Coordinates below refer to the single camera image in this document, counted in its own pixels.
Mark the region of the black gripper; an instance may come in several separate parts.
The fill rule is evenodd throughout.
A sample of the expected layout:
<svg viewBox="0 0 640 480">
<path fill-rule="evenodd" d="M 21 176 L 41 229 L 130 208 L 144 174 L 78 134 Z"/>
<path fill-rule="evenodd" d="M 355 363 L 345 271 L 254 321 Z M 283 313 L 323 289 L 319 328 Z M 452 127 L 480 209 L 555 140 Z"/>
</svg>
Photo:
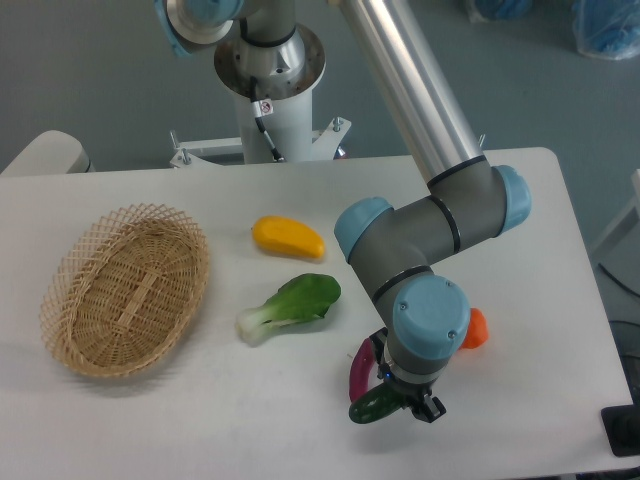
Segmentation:
<svg viewBox="0 0 640 480">
<path fill-rule="evenodd" d="M 437 361 L 425 360 L 411 353 L 394 331 L 383 327 L 370 336 L 377 365 L 377 377 L 409 405 L 415 419 L 433 423 L 447 412 L 444 404 L 433 396 L 437 381 Z"/>
</svg>

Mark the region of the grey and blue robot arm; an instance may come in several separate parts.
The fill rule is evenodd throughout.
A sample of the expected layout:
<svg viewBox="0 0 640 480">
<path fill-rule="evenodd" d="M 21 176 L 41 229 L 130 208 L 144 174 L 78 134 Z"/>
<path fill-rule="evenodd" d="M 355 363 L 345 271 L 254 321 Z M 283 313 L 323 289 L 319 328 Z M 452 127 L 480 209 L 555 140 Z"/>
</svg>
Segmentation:
<svg viewBox="0 0 640 480">
<path fill-rule="evenodd" d="M 362 345 L 353 379 L 378 366 L 380 384 L 352 387 L 357 424 L 409 409 L 424 422 L 445 413 L 432 387 L 469 337 L 462 290 L 434 274 L 435 263 L 523 223 L 526 181 L 486 159 L 404 1 L 339 5 L 429 190 L 396 209 L 359 201 L 334 233 L 383 327 Z M 179 56 L 213 48 L 216 74 L 235 97 L 244 161 L 284 163 L 331 156 L 314 136 L 311 93 L 325 69 L 317 36 L 297 21 L 291 1 L 158 1 L 156 15 Z"/>
</svg>

